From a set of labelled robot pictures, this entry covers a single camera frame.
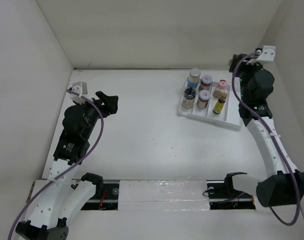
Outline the pink lid spice bottle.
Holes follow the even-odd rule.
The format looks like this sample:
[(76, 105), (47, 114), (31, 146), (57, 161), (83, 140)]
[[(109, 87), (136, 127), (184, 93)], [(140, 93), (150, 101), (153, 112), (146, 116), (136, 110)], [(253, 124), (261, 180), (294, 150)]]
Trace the pink lid spice bottle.
[(222, 93), (225, 92), (227, 85), (228, 85), (227, 81), (224, 79), (221, 79), (217, 83), (217, 86), (215, 87), (215, 89), (212, 93), (213, 97), (219, 98), (222, 95)]

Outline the yellow label cork bottle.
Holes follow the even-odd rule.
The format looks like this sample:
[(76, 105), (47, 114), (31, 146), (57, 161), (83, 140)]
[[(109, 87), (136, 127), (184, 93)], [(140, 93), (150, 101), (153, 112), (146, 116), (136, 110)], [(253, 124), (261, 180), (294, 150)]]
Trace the yellow label cork bottle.
[(224, 92), (224, 93), (222, 93), (222, 95), (218, 98), (218, 100), (217, 100), (217, 102), (216, 102), (216, 104), (215, 104), (215, 106), (214, 106), (214, 108), (213, 108), (213, 110), (212, 110), (212, 112), (213, 112), (214, 114), (217, 114), (217, 115), (218, 115), (218, 114), (220, 114), (220, 113), (222, 112), (227, 97), (228, 97), (228, 94)]

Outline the blue label silver lid jar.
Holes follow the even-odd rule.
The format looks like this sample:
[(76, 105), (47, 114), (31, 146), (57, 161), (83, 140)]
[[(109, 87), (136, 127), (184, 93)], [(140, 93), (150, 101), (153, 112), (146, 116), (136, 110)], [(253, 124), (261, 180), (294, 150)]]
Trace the blue label silver lid jar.
[(198, 68), (192, 68), (187, 77), (187, 87), (195, 89), (200, 81), (201, 71)]

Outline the small black lid bottle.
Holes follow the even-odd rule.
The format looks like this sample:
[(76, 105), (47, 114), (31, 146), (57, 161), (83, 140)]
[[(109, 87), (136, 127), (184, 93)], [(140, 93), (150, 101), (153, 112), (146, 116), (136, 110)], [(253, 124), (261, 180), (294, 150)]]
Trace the small black lid bottle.
[(245, 56), (246, 56), (246, 54), (244, 54), (244, 53), (241, 53), (241, 54), (234, 54), (233, 57), (232, 57), (232, 59), (230, 59), (230, 60), (228, 61), (228, 66), (229, 66), (229, 67), (236, 66), (237, 63), (238, 63), (243, 57), (245, 57)]

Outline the red label spice jar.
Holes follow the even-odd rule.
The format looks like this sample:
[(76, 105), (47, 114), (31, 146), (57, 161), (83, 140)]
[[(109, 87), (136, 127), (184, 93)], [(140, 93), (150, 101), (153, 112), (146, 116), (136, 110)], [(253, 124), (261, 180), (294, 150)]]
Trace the red label spice jar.
[(199, 91), (209, 91), (213, 83), (213, 78), (211, 75), (203, 75), (200, 79)]
[(196, 106), (200, 109), (205, 109), (211, 98), (211, 93), (208, 90), (201, 90), (198, 95)]

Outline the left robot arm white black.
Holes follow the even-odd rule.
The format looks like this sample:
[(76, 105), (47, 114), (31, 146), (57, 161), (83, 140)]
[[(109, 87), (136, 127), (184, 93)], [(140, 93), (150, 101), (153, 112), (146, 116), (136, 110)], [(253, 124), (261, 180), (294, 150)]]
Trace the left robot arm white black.
[(27, 220), (16, 218), (10, 235), (17, 233), (25, 240), (65, 240), (69, 225), (86, 202), (104, 194), (100, 175), (88, 172), (75, 188), (71, 184), (82, 162), (98, 145), (104, 118), (117, 113), (119, 97), (98, 91), (97, 98), (87, 98), (71, 88), (67, 93), (74, 104), (64, 112), (63, 130), (53, 154), (48, 182), (26, 203), (22, 213), (38, 199)]

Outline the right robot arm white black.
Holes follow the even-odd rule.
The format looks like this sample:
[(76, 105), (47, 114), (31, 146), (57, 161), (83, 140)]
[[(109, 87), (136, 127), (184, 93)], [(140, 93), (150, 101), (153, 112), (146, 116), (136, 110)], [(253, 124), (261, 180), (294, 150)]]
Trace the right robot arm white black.
[(291, 161), (275, 129), (267, 97), (273, 92), (274, 76), (263, 68), (257, 53), (234, 55), (229, 72), (239, 78), (238, 112), (255, 140), (264, 162), (266, 178), (245, 172), (229, 173), (223, 191), (229, 197), (240, 192), (255, 195), (266, 208), (297, 205), (304, 196), (304, 172)]

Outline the black grinder top jar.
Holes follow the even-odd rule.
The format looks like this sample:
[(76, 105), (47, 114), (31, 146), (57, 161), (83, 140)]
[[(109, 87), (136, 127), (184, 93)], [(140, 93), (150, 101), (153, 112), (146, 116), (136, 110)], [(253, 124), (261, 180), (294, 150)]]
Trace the black grinder top jar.
[(188, 87), (184, 90), (181, 105), (185, 109), (191, 109), (194, 105), (194, 100), (196, 97), (196, 91), (192, 87)]

